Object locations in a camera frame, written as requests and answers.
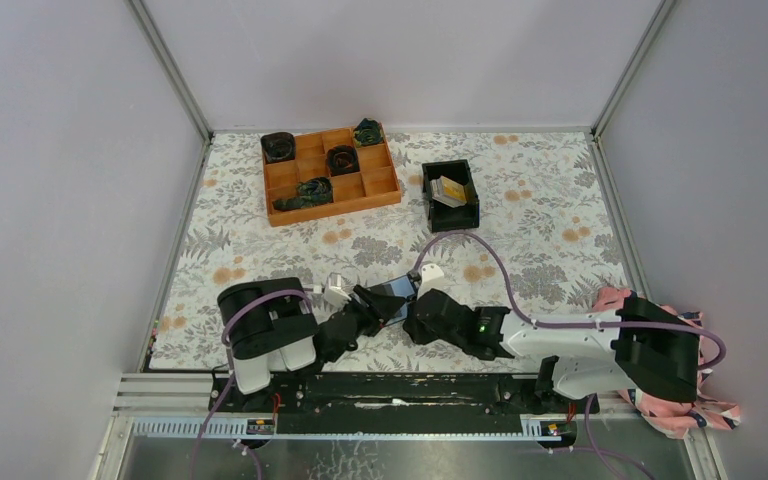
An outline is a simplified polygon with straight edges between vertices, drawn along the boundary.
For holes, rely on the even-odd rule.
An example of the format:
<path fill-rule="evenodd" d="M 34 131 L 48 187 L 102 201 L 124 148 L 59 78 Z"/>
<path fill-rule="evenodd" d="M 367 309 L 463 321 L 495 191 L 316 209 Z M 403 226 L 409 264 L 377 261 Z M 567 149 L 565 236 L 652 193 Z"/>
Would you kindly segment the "black plastic card bin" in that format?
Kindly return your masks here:
<path fill-rule="evenodd" d="M 467 160 L 422 165 L 422 193 L 432 233 L 477 229 L 480 201 Z"/>

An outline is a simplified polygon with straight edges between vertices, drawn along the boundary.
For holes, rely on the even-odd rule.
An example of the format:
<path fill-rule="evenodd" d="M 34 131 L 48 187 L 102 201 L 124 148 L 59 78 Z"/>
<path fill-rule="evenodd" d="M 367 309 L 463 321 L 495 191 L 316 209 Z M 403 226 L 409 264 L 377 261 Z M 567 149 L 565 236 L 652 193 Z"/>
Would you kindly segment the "blue leather card holder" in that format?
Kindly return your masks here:
<path fill-rule="evenodd" d="M 408 318 L 420 286 L 420 274 L 417 271 L 409 271 L 400 277 L 370 287 L 370 290 L 375 294 L 399 297 L 404 300 L 401 308 L 383 323 L 384 326 L 395 325 Z"/>

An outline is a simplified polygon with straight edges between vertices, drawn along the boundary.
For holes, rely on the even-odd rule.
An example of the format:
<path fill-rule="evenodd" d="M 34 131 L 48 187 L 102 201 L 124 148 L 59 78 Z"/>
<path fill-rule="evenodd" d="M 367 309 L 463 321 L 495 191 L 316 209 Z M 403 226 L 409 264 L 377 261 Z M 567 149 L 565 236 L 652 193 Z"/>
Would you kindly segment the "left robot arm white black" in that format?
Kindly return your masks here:
<path fill-rule="evenodd" d="M 367 288 L 356 285 L 343 306 L 327 320 L 317 320 L 300 279 L 284 277 L 237 284 L 222 291 L 217 304 L 220 335 L 233 373 L 232 398 L 248 411 L 264 407 L 272 374 L 319 370 L 358 348 L 362 336 L 375 336 L 404 319 L 414 288 Z"/>

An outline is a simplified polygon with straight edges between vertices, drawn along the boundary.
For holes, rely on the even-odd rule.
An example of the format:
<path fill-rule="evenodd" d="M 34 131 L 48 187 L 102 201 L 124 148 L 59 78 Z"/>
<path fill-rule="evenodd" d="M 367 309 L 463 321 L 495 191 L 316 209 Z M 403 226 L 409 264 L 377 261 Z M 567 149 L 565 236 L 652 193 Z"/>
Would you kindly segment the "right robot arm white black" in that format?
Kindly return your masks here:
<path fill-rule="evenodd" d="M 549 412 L 614 390 L 638 389 L 677 403 L 697 396 L 697 328 L 639 297 L 614 309 L 525 320 L 508 307 L 470 308 L 431 289 L 414 302 L 403 327 L 416 344 L 445 341 L 480 360 L 540 360 L 533 396 Z"/>

